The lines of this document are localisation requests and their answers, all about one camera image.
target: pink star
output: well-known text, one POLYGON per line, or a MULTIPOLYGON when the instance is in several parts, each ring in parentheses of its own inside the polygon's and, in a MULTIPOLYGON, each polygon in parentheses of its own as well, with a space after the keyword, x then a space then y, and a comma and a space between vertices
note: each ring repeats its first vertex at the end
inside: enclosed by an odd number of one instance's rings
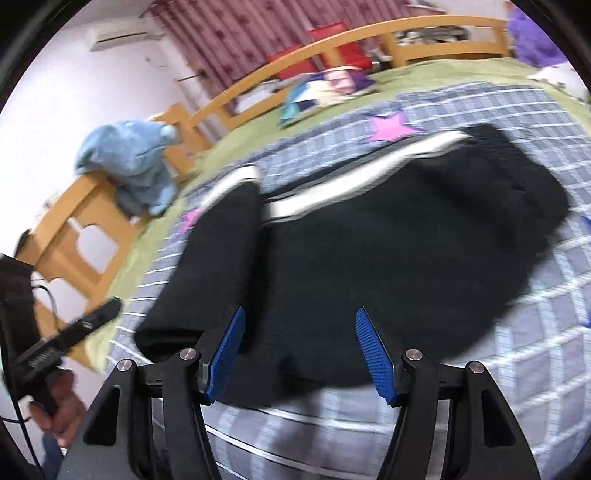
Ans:
POLYGON ((388 117, 370 116, 369 121, 372 124, 374 134, 365 138, 366 142, 375 142, 378 140, 396 142, 409 135, 416 135, 423 132, 422 130, 405 125, 408 120, 402 110, 388 117))
POLYGON ((199 209, 191 210, 183 215, 183 219, 181 220, 181 224, 178 227, 177 234, 184 235, 184 233, 189 230, 197 221, 199 216, 201 215, 201 211, 199 209))

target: blue rubber grip pad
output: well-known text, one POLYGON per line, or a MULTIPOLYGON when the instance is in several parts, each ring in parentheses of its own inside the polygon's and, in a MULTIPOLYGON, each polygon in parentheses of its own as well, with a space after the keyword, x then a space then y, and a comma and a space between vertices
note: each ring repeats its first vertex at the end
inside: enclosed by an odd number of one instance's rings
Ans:
POLYGON ((355 332, 365 357, 365 363, 367 363, 369 373, 374 381, 375 389, 378 391, 378 395, 385 398, 388 405, 391 405, 396 400, 394 366, 364 309, 357 310, 355 332))
POLYGON ((228 373, 238 354, 246 326, 246 314, 238 307, 209 366, 209 379, 204 396, 213 402, 222 392, 228 373))

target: wooden headboard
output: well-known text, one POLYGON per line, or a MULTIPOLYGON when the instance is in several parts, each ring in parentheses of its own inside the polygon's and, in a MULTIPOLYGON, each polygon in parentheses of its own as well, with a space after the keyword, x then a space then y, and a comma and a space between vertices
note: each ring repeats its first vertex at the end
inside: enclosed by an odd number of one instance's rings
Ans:
MULTIPOLYGON (((336 47, 342 44, 377 37, 382 49, 391 56, 392 67, 406 65, 409 61, 433 57, 454 57, 457 55, 497 55, 508 56, 505 40, 505 21, 494 18, 463 17, 458 15, 431 15, 380 22, 325 38, 296 50, 275 60, 219 94, 204 108, 189 114, 180 104, 175 104, 164 113, 151 119, 163 121, 177 127, 182 144, 168 147, 165 156, 170 165, 179 173, 179 178, 194 169, 194 154, 211 147, 198 130, 199 124, 209 115, 215 115, 231 131, 249 120, 281 105, 286 98, 287 89, 281 90, 247 110, 232 115, 226 104, 241 93, 260 82, 275 76, 292 64, 322 54, 334 67, 343 65, 343 59, 336 47), (458 41, 430 45, 397 45, 393 32, 414 28, 462 25, 488 27, 492 30, 492 41, 458 41)), ((85 174, 62 194, 50 210, 43 216, 31 234, 18 259, 35 266, 35 269, 51 281, 63 278, 78 290, 86 299, 85 309, 91 310, 101 304, 111 281, 121 267, 131 245, 141 228, 149 221, 144 216, 138 223, 131 224, 119 211, 114 202, 114 187, 99 173, 85 174), (117 250, 104 272, 99 273, 79 254, 76 248, 78 233, 72 227, 72 220, 81 227, 97 225, 116 243, 117 250)), ((41 334, 48 336, 55 331, 52 313, 40 302, 36 302, 35 312, 41 334)), ((89 366, 81 346, 75 348, 72 357, 89 366)))

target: green blanket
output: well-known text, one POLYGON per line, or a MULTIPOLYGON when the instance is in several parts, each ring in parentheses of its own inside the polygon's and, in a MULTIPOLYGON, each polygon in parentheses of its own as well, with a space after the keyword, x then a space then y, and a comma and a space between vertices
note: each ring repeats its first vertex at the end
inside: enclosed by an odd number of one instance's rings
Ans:
MULTIPOLYGON (((573 118, 591 134, 589 108, 551 85, 528 80, 527 77, 535 71, 532 67, 513 59, 424 61, 376 73, 371 76, 379 84, 376 92, 328 107, 288 128, 278 126, 280 109, 275 109, 251 120, 230 132, 201 156, 199 173, 183 189, 177 201, 162 218, 152 220, 138 235, 126 261, 111 284, 108 296, 116 296, 123 301, 132 297, 144 273, 149 270, 152 260, 156 257, 168 230, 183 211, 184 195, 220 168, 244 158, 282 137, 294 135, 349 110, 370 103, 392 100, 397 93, 432 90, 442 86, 474 81, 492 82, 499 85, 536 85, 544 88, 564 110, 570 112, 573 118)), ((113 338, 116 325, 117 321, 114 320, 86 340, 86 354, 92 367, 99 372, 102 371, 105 355, 109 349, 109 341, 113 338)))

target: metal screw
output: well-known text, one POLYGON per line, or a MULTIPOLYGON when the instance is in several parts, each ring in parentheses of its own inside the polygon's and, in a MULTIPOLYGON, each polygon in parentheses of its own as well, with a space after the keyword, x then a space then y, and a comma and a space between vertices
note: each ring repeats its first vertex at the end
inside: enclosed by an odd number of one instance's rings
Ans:
POLYGON ((134 363, 131 360, 126 358, 117 364, 117 370, 120 372, 127 372, 127 370, 129 370, 133 364, 134 363))
POLYGON ((409 360, 420 360, 421 358, 423 358, 423 352, 420 350, 417 350, 416 348, 409 348, 406 351, 406 356, 409 360))
POLYGON ((179 353, 180 358, 183 360, 191 360, 195 358, 197 351, 194 348, 183 348, 179 353))
POLYGON ((484 372, 484 365, 482 365, 480 362, 471 362, 470 370, 476 374, 481 374, 484 372))

